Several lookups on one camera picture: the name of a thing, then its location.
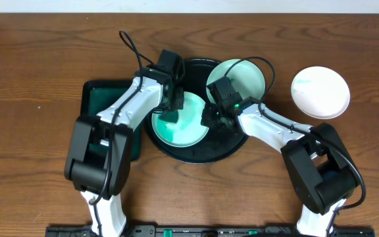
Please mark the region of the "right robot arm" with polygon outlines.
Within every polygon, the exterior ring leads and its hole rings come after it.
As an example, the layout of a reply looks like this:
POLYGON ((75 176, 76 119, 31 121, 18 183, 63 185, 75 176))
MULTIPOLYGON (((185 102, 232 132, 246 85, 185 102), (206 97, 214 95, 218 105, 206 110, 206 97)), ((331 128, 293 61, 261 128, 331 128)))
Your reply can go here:
POLYGON ((257 138, 279 151, 290 180, 303 204, 298 233, 331 236, 334 219, 363 178, 335 128, 323 122, 316 127, 285 118, 265 104, 239 102, 225 107, 206 105, 201 124, 229 128, 257 138))

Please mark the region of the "white plate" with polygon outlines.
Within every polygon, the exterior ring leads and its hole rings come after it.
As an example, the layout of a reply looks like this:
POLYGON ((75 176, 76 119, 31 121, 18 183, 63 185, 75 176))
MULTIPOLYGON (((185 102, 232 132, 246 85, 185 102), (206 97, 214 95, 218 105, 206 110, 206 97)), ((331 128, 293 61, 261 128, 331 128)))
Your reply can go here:
POLYGON ((311 66, 298 72, 291 83, 291 97, 306 115, 333 119, 349 106, 351 94, 345 79, 323 66, 311 66))

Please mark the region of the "mint green plate with stain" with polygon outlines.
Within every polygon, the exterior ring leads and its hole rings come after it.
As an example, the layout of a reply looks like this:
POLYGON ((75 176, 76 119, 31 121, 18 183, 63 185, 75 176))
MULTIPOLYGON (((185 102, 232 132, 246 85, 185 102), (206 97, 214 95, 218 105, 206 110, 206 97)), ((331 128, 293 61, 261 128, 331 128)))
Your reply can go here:
POLYGON ((152 114, 151 125, 155 135, 172 147, 189 147, 200 142, 209 131, 201 125, 201 115, 205 101, 191 92, 184 92, 184 107, 178 109, 178 120, 166 122, 161 119, 162 114, 152 114))

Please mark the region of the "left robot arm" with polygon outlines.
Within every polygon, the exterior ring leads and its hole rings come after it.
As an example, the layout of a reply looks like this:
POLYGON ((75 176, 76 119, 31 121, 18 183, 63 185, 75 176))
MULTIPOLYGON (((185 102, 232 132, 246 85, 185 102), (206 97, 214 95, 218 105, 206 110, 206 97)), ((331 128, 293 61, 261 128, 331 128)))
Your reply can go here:
POLYGON ((135 76, 130 87, 96 115, 74 125, 64 176, 86 200, 95 236, 120 236, 127 218, 120 193, 130 173, 134 132, 155 109, 182 109, 184 92, 170 79, 135 76))

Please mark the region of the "round black tray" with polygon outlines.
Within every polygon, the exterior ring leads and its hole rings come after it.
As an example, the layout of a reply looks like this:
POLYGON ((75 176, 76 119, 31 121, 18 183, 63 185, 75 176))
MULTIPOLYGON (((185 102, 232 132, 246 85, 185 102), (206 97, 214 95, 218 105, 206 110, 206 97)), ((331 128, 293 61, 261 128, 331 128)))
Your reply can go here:
MULTIPOLYGON (((186 73, 182 80, 184 92, 198 95, 209 104, 206 82, 208 75, 219 62, 210 59, 189 59, 185 62, 186 73)), ((172 147, 162 142, 151 125, 151 116, 145 120, 145 129, 151 141, 163 153, 186 163, 212 163, 227 158, 236 152, 248 139, 242 132, 223 132, 209 128, 207 135, 195 145, 189 147, 172 147)))

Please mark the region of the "green yellow sponge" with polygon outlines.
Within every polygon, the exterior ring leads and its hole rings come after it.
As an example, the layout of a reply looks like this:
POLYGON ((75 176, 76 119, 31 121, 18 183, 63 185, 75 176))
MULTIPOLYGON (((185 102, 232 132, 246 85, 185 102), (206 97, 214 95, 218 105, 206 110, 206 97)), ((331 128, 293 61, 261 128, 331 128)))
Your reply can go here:
POLYGON ((165 111, 158 116, 158 119, 166 123, 176 124, 179 120, 179 112, 178 110, 165 111))

